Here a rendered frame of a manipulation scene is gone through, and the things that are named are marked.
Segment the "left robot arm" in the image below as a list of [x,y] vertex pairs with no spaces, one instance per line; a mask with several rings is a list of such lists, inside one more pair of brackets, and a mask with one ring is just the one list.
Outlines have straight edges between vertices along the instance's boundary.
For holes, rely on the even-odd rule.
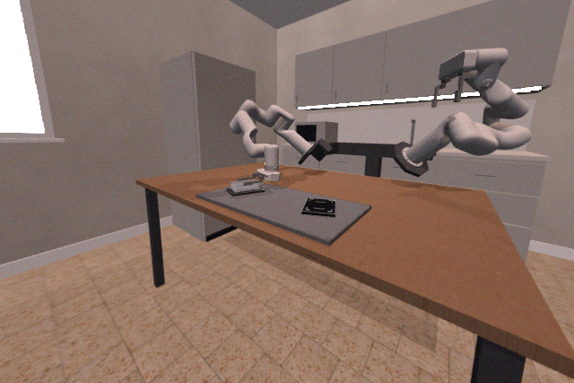
[[465,82],[487,103],[483,112],[483,123],[474,123],[463,112],[449,115],[419,142],[402,150],[404,159],[410,165],[422,166],[422,161],[450,142],[458,150],[480,156],[496,150],[515,149],[531,139],[532,133],[527,128],[500,123],[500,118],[521,118],[528,112],[527,104],[505,83],[497,79],[509,52],[505,48],[476,50],[475,67],[469,72],[471,79]]

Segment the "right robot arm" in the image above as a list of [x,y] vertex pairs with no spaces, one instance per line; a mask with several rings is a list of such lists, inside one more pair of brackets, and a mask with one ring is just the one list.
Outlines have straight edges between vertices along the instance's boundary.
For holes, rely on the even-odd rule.
[[252,143],[250,138],[257,134],[257,127],[251,116],[268,127],[272,127],[276,123],[274,132],[300,152],[302,157],[313,145],[309,144],[294,130],[288,130],[294,121],[293,115],[276,105],[270,106],[268,111],[265,112],[254,101],[246,100],[230,122],[230,130],[235,134],[240,134],[241,132],[244,134],[243,147],[251,158],[265,157],[265,170],[279,170],[279,146],[276,144]]

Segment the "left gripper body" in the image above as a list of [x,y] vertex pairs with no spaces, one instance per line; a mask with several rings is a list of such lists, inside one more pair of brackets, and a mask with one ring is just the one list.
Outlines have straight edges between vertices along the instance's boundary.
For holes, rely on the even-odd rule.
[[463,71],[472,71],[475,67],[477,51],[464,50],[443,62],[439,67],[439,80],[453,79]]

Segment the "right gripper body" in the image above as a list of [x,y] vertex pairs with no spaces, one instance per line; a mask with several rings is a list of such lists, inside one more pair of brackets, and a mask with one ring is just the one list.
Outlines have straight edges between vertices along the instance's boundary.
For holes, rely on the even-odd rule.
[[257,173],[261,173],[265,175],[265,180],[273,182],[273,181],[280,181],[281,180],[281,173],[277,172],[278,170],[265,170],[265,169],[258,169]]

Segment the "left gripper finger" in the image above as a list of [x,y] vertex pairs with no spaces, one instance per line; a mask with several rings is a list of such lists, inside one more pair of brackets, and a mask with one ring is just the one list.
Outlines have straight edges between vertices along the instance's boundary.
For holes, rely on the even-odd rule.
[[437,85],[437,86],[435,87],[434,97],[432,98],[432,105],[431,105],[432,108],[436,108],[436,107],[437,107],[438,90],[445,88],[445,87],[446,87],[446,83],[448,83],[448,82],[450,82],[450,81],[451,81],[450,78],[445,79],[445,80],[441,81],[441,84],[440,84],[440,85]]
[[461,101],[464,80],[471,78],[471,75],[468,72],[469,71],[463,71],[462,73],[457,74],[457,76],[460,76],[460,79],[459,79],[458,90],[455,91],[455,93],[454,93],[453,102],[460,102]]

